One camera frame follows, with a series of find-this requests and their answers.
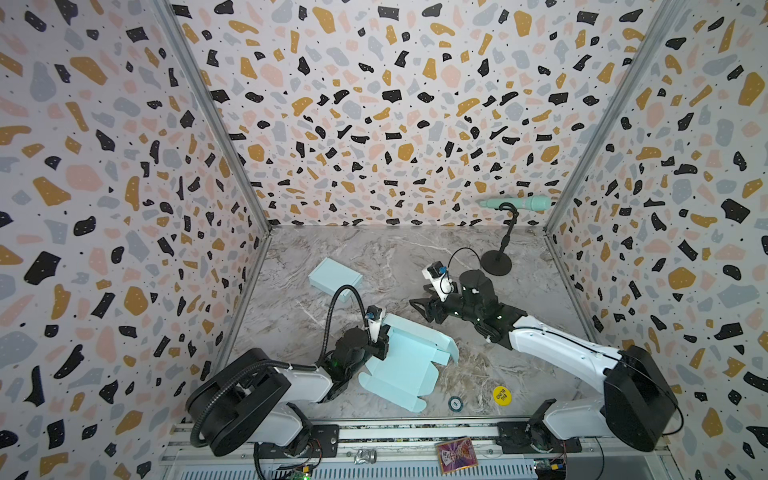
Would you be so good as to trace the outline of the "mint paper box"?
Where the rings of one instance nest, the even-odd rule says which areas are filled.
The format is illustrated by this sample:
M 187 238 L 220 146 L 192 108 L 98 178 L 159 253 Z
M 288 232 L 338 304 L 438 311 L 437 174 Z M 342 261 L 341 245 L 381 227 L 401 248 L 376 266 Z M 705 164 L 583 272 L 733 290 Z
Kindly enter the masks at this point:
M 383 360 L 371 357 L 358 375 L 361 387 L 399 407 L 420 413 L 439 378 L 439 365 L 459 360 L 455 341 L 425 325 L 387 314 L 383 324 L 388 352 Z
M 363 276 L 331 258 L 325 258 L 312 270 L 308 279 L 312 287 L 333 295 L 343 285 L 357 288 Z

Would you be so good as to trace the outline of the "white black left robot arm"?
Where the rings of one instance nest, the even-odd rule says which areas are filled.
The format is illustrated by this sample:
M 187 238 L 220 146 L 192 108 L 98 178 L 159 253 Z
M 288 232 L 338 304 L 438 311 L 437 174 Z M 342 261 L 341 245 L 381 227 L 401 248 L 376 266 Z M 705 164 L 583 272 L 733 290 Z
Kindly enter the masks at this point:
M 193 421 L 190 443 L 217 457 L 248 442 L 281 448 L 289 456 L 304 453 L 314 425 L 298 404 L 329 402 L 344 393 L 368 360 L 386 358 L 388 332 L 379 322 L 370 330 L 354 327 L 312 365 L 273 360 L 250 349 L 186 401 Z

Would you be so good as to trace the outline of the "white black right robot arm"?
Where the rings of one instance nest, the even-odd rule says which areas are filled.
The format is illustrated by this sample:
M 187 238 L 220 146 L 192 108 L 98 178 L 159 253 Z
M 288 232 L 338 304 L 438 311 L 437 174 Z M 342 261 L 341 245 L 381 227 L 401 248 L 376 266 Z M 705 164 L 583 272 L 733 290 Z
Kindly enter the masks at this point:
M 473 325 L 487 342 L 532 355 L 580 379 L 594 395 L 571 401 L 548 399 L 529 418 L 524 436 L 550 452 L 582 437 L 614 437 L 628 447 L 653 451 L 679 405 L 651 355 L 637 346 L 599 345 L 551 327 L 526 311 L 502 303 L 480 270 L 452 281 L 435 262 L 423 269 L 428 297 L 410 305 L 428 322 L 455 317 Z

